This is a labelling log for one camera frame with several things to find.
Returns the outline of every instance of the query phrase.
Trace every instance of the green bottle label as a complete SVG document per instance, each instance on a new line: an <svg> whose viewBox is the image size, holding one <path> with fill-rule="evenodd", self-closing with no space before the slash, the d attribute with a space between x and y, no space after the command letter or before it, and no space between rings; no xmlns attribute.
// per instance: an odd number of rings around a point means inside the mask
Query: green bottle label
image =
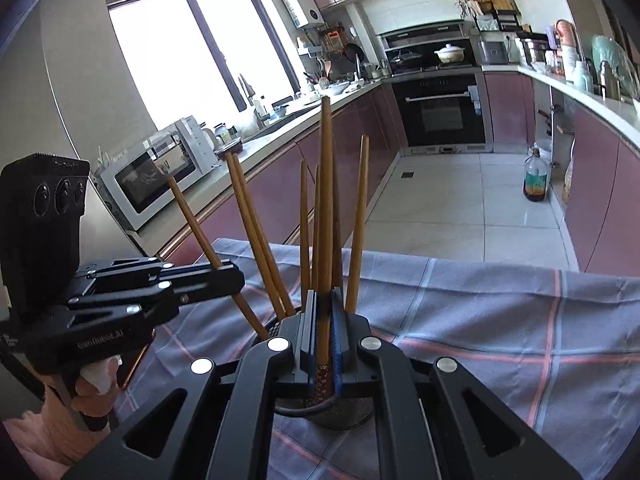
<svg viewBox="0 0 640 480"><path fill-rule="evenodd" d="M532 175L524 177L524 189L530 196L544 195L546 192L546 175Z"/></svg>

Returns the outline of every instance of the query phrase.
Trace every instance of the window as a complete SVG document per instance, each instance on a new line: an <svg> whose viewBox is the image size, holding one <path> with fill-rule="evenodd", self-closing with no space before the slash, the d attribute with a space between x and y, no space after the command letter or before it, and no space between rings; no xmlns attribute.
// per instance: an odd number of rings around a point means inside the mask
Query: window
<svg viewBox="0 0 640 480"><path fill-rule="evenodd" d="M247 107L240 74L270 103L300 89L260 0L135 0L110 15L158 130L190 115L232 120Z"/></svg>

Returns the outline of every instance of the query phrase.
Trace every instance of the cooking pot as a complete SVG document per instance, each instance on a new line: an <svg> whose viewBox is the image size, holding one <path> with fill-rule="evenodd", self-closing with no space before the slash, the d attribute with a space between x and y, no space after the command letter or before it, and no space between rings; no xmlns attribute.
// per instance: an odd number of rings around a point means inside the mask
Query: cooking pot
<svg viewBox="0 0 640 480"><path fill-rule="evenodd" d="M410 50L403 53L402 50L398 55L389 61L394 72L398 70L415 70L422 66L422 54L411 52Z"/></svg>
<svg viewBox="0 0 640 480"><path fill-rule="evenodd" d="M465 60L465 49L450 43L447 43L446 47L436 50L435 54L438 54L443 63L456 63Z"/></svg>

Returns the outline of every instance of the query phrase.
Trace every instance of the water heater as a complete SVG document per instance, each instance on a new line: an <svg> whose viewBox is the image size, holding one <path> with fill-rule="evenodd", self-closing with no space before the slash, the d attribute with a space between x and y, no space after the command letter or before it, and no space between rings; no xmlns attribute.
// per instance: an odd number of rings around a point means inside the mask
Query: water heater
<svg viewBox="0 0 640 480"><path fill-rule="evenodd" d="M314 0L282 0L297 28L321 25L322 14Z"/></svg>

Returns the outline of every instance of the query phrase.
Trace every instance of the white tile floor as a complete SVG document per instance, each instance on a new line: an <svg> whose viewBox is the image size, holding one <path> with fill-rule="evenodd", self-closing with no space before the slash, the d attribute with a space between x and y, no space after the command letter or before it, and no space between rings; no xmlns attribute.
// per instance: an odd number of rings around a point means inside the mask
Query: white tile floor
<svg viewBox="0 0 640 480"><path fill-rule="evenodd" d="M401 158L367 220L365 248L568 269L550 203L530 202L522 193L525 158ZM414 176L401 178L405 172Z"/></svg>

